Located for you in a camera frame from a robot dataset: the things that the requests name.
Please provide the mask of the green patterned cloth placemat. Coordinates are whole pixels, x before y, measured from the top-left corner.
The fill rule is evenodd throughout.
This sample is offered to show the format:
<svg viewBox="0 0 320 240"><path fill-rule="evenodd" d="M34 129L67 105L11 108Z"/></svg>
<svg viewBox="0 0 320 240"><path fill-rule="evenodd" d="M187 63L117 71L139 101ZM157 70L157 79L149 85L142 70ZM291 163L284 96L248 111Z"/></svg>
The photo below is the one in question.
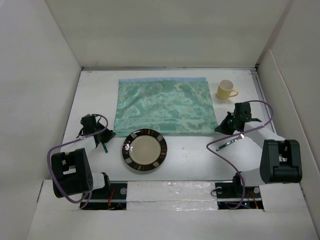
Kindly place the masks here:
<svg viewBox="0 0 320 240"><path fill-rule="evenodd" d="M114 131L139 129L162 135L210 136L218 126L205 77L148 77L118 81Z"/></svg>

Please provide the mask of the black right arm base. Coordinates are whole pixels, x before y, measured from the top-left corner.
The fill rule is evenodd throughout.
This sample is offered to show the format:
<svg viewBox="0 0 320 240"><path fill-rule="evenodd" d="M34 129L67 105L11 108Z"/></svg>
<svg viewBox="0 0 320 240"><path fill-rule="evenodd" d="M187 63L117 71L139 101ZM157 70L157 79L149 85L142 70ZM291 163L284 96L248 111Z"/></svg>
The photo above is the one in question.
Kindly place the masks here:
<svg viewBox="0 0 320 240"><path fill-rule="evenodd" d="M241 200L242 202L237 210L264 209L260 188L258 186L246 186L244 197L242 197L243 186L239 179L216 182L210 194L217 199L219 210L234 209Z"/></svg>

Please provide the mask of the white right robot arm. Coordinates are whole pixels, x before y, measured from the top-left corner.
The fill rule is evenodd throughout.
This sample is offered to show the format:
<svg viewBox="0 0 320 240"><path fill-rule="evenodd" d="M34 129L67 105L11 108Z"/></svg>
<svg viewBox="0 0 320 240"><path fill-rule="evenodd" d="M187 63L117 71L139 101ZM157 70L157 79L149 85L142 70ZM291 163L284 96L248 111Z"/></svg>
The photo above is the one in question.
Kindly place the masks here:
<svg viewBox="0 0 320 240"><path fill-rule="evenodd" d="M297 140L285 139L275 134L265 128L260 119L247 113L239 115L228 112L215 131L229 136L240 132L262 149L258 168L236 173L233 177L231 191L235 196L243 197L250 187L301 182L303 171Z"/></svg>

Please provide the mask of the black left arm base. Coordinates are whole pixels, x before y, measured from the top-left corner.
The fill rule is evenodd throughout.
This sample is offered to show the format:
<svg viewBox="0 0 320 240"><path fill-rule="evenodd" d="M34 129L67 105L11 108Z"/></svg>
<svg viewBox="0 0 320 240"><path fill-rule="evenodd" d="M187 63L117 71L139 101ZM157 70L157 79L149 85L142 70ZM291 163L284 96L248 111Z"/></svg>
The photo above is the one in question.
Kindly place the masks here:
<svg viewBox="0 0 320 240"><path fill-rule="evenodd" d="M79 205L82 210L119 211L127 209L127 181L112 181L110 189L100 188L92 192L90 200L86 197Z"/></svg>

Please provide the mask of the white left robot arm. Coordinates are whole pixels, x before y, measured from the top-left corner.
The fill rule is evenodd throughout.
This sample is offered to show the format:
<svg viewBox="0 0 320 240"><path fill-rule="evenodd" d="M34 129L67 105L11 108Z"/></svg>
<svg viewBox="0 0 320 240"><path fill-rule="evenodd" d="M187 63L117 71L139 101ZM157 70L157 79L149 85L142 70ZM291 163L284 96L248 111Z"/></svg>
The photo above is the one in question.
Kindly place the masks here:
<svg viewBox="0 0 320 240"><path fill-rule="evenodd" d="M72 203L76 200L70 198L72 195L89 195L94 188L94 179L89 165L86 150L78 148L71 152L59 152L52 154L52 151L71 144L78 143L84 139L93 137L95 147L102 144L104 147L116 136L113 130L107 125L96 120L95 115L88 115L81 119L82 129L77 138L51 148L47 153L48 169L52 177L53 192L57 198L66 198Z"/></svg>

